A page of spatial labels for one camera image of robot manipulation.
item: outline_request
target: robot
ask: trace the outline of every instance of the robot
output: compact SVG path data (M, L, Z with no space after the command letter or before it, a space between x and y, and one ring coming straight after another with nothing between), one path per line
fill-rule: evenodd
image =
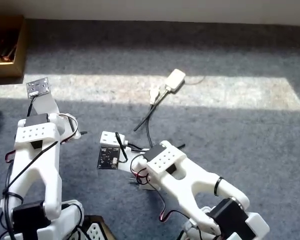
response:
M0 201L0 223L8 234L4 239L106 239L97 223L83 230L85 212L79 201L61 202L60 147L81 137L78 121L71 114L59 112L48 78L27 83L27 93L31 99L27 117L18 122L14 151L5 158L11 163ZM30 115L32 107L36 115ZM9 161L13 153L14 160ZM44 200L23 204L27 191L40 178L45 185Z
M169 91L179 83L170 78ZM60 113L51 95L48 78L27 83L31 99L27 117L18 122L15 150L6 155L10 162L0 208L5 219L4 240L91 240L107 237L99 222L85 225L85 213L77 200L61 202L62 179L59 152L62 144L81 137L76 118ZM34 107L37 115L30 115ZM150 149L135 148L117 132L103 131L100 138L99 169L131 172L141 189L162 189L175 197L188 218L180 240L261 240L270 228L255 212L247 212L248 197L215 173L195 164L168 141ZM15 153L14 160L9 155ZM24 204L23 198L34 181L45 184L44 200ZM199 208L199 192L224 197L215 207ZM160 220L165 221L171 211Z
M258 213L247 212L250 201L242 191L221 176L201 168L170 142L162 141L138 152L124 135L104 131L100 143L100 169L131 172L141 189L163 189L176 198L181 214L188 217L180 240L261 240L270 231ZM105 157L102 152L111 153L112 158ZM198 193L224 199L213 208L200 209L195 200ZM171 213L164 217L164 209L159 217L162 222Z

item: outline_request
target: white cable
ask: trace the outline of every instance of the white cable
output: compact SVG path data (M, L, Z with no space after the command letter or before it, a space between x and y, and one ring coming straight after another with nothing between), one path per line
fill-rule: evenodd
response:
M62 143L65 143L66 141L68 141L68 140L69 140L70 138L72 138L74 135L76 135L76 132L77 132L78 129L79 129L79 124L78 124L77 119L76 119L74 116L72 116L71 114L68 114L68 113L58 113L58 115L59 115L59 116L64 116L64 117L68 117L68 118L70 118L71 120L73 120L73 121L75 122L75 130L73 131L73 133L72 133L70 136L66 137L65 139L63 139L63 140L61 141L61 144L62 144Z
M157 98L159 97L159 91L160 87L152 87L150 89L150 104L154 105Z

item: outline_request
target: metal bracket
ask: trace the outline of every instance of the metal bracket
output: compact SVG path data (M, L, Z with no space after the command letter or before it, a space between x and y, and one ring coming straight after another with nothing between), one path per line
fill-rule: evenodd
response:
M48 77L27 83L26 91L28 93L28 99L40 97L50 93L51 91Z

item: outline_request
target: white device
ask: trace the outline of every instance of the white device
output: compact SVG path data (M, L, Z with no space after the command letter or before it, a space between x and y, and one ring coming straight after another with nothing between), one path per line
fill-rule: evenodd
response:
M102 141L100 141L102 147L105 140L107 140L107 136L102 133ZM168 141L162 141L146 152L132 152L131 148L127 146L125 152L128 161L122 161L124 156L121 152L118 169L127 172L132 170L135 176L142 170L139 174L147 176L148 182L143 188L164 189L176 198L182 212L190 218L183 226L184 234L181 239L261 240L269 232L268 224L258 213L246 212L250 202L242 191L217 174L201 168ZM195 200L195 195L198 193L212 193L225 199L214 208L200 209ZM229 215L227 211L235 211L236 214ZM243 220L240 219L241 224L232 226L232 223L236 222L232 219L237 218L239 221L240 216L243 218Z
M83 206L77 200L62 202L62 179L59 175L61 143L80 138L78 122L70 114L59 113L48 78L27 83L27 90L38 115L18 122L15 157L8 181L11 185L5 189L12 193L7 197L8 208L5 195L0 202L2 212L8 214L10 224L21 229L24 227L24 230L16 230L19 233L14 233L12 239L65 240L71 236L71 240L85 240L84 233L76 229L84 220ZM74 130L70 121L75 122ZM44 150L46 152L34 161L35 156ZM42 179L45 185L44 200L41 203L22 204L27 191L38 179ZM97 234L91 231L89 236L95 238ZM4 239L10 240L11 237L6 236Z

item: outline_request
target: black strap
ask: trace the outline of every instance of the black strap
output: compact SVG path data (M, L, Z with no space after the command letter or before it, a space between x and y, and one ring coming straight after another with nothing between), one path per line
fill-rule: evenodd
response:
M214 191L213 192L214 192L215 196L218 196L217 190L218 190L219 183L221 182L222 179L224 179L222 176L219 177L218 180L216 181L215 185L214 185Z

